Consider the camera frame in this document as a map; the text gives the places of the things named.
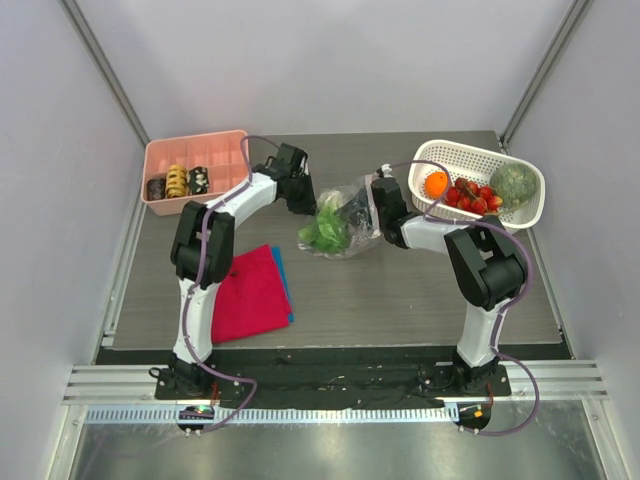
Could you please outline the green fake lettuce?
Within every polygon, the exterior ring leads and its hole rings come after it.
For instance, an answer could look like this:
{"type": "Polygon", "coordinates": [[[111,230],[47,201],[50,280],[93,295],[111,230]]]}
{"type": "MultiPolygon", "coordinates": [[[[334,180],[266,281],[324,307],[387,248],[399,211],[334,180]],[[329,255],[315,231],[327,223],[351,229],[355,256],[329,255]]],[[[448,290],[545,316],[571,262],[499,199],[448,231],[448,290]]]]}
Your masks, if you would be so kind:
{"type": "Polygon", "coordinates": [[[302,250],[335,255],[350,246],[350,234],[337,213],[341,206],[341,201],[336,197],[322,203],[316,215],[298,231],[302,250]]]}

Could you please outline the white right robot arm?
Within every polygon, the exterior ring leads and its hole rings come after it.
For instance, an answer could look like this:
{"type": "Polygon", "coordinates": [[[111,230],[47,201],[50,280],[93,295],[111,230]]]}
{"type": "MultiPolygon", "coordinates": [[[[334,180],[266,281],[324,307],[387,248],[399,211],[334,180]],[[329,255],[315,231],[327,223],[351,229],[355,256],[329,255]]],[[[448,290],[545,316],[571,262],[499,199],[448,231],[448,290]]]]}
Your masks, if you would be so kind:
{"type": "Polygon", "coordinates": [[[354,243],[382,236],[402,249],[446,254],[466,301],[463,332],[451,364],[418,374],[431,395],[481,395],[499,378],[499,337],[504,317],[529,280],[526,253],[498,219],[446,220],[411,212],[393,177],[365,181],[337,208],[354,243]]]}

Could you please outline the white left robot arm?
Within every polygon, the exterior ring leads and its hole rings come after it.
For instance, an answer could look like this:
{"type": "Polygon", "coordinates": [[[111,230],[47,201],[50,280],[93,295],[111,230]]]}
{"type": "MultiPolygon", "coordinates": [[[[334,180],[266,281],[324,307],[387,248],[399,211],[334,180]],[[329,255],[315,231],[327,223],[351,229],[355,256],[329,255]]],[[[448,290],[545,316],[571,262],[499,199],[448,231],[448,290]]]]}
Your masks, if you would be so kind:
{"type": "Polygon", "coordinates": [[[177,398],[205,397],[215,378],[242,381],[204,364],[213,349],[214,306],[231,271],[236,228],[279,199],[294,214],[311,215],[316,209],[304,150],[282,143],[266,162],[247,170],[247,178],[222,196],[205,204],[188,202],[179,218],[170,260],[179,279],[180,324],[168,366],[157,380],[159,390],[177,398]]]}

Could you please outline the orange fake orange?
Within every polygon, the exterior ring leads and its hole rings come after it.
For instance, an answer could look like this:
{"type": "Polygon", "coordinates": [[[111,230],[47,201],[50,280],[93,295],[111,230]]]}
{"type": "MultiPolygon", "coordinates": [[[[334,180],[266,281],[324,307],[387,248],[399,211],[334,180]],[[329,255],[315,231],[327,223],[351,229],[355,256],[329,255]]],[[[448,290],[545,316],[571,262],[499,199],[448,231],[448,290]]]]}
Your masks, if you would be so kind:
{"type": "Polygon", "coordinates": [[[447,192],[449,177],[443,171],[430,173],[424,182],[426,195],[431,199],[437,199],[447,192]]]}

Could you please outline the clear zip top bag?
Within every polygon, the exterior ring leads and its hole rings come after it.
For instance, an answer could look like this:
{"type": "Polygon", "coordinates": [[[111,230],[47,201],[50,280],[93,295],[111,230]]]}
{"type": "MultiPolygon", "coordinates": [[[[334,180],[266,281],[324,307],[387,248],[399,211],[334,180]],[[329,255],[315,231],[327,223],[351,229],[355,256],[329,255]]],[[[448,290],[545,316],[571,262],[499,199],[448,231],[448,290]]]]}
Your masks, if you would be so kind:
{"type": "Polygon", "coordinates": [[[316,213],[298,231],[298,248],[316,257],[346,259],[374,247],[382,237],[369,174],[325,190],[316,213]]]}

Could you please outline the red yellow lychee bunch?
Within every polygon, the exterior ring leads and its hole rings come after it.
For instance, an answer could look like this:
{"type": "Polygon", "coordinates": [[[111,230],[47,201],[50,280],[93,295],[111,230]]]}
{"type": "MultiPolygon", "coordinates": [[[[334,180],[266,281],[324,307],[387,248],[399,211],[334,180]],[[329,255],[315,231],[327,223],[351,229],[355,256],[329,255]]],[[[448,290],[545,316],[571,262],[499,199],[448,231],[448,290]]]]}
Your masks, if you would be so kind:
{"type": "Polygon", "coordinates": [[[445,204],[476,215],[498,215],[503,199],[488,185],[458,177],[445,196],[445,204]]]}

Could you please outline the green netted fake melon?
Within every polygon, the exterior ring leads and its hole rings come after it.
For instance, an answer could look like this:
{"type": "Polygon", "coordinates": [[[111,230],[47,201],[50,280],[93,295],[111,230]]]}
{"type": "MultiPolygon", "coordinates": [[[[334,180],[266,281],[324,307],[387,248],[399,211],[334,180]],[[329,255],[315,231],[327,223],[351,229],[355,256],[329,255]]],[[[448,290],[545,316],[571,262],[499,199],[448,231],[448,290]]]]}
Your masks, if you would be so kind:
{"type": "Polygon", "coordinates": [[[502,198],[505,208],[515,208],[530,201],[537,193],[534,171],[521,163],[499,166],[491,175],[489,186],[502,198]]]}

